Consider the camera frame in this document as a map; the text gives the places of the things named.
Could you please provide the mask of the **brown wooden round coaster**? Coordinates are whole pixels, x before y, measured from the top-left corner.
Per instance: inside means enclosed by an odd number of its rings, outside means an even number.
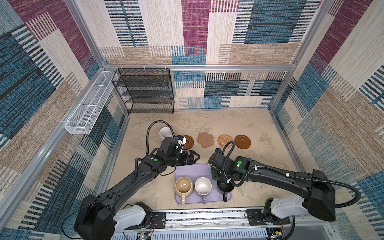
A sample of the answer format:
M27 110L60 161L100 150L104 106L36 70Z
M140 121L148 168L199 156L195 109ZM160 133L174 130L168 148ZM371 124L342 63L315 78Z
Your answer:
M184 135L184 139L186 140L186 143L184 144L183 149L191 149L194 146L194 139L189 135Z

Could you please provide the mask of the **cork flower shaped coaster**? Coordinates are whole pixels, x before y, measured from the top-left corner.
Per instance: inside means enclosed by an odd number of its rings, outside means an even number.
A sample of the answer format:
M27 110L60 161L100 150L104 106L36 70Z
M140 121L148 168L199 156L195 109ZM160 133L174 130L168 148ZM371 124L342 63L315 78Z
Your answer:
M202 148L208 148L214 145L214 136L208 132L199 133L197 142Z

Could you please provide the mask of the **woven rattan round coaster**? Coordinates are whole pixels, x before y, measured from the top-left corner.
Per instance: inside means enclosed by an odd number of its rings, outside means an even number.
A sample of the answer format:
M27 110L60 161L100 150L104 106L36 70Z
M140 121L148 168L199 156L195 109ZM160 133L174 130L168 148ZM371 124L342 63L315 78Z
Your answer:
M224 148L225 145L229 142L233 142L234 139L230 136L230 135L227 135L227 134L223 134L223 135L220 135L218 138L217 138L217 141L218 141L218 144Z

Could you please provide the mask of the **beige mug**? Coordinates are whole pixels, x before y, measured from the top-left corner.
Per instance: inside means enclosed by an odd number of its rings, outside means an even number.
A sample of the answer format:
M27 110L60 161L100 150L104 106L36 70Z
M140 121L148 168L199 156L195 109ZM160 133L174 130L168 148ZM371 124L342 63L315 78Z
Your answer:
M191 179L187 177L180 177L175 183L176 195L181 199L181 205L186 204L187 198L193 193L194 184Z

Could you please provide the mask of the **dark brown round coaster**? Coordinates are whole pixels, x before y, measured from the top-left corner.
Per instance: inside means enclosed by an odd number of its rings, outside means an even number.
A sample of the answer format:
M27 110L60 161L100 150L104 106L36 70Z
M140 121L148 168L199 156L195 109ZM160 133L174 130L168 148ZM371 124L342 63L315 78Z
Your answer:
M248 149L251 146L251 139L246 135L237 135L235 137L235 145L242 150Z

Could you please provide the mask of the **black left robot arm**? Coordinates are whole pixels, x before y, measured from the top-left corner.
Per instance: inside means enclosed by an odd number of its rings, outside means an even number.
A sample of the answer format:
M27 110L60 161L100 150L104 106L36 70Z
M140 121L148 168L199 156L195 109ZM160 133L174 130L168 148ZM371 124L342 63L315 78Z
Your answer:
M167 137L153 149L135 170L118 184L98 196L88 195L82 202L74 223L83 240L109 240L118 227L118 210L140 188L163 173L167 167L193 165L200 155L184 150L181 136Z

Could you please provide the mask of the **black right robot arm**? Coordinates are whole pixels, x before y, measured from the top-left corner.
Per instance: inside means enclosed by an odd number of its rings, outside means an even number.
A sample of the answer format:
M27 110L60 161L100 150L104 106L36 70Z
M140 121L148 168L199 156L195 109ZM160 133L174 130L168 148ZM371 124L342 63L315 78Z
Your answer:
M357 188L331 181L318 170L312 173L292 172L241 156L233 161L219 149L211 155L208 163L212 167L213 177L224 180L231 186L240 187L248 181L274 186L295 194L292 198L268 199L264 209L266 218L274 216L283 219L288 216L310 214L317 219L333 222L336 219L336 209L354 205L361 198ZM354 197L337 204L335 186L353 191Z

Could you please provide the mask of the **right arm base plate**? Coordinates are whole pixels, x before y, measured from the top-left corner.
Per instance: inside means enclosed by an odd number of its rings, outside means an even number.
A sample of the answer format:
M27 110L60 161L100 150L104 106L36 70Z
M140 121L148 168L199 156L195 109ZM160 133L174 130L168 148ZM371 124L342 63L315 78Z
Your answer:
M250 226L266 226L266 225L290 225L289 217L279 219L272 213L265 212L264 209L247 209L244 213L245 218L249 221Z

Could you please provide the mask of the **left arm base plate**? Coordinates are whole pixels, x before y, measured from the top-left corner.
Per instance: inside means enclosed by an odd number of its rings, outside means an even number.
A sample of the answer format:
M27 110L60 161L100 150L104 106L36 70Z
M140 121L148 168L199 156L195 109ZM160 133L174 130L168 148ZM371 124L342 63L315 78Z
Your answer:
M140 224L144 229L150 229L154 225L155 229L164 229L166 227L166 212L151 212L145 215L143 222Z

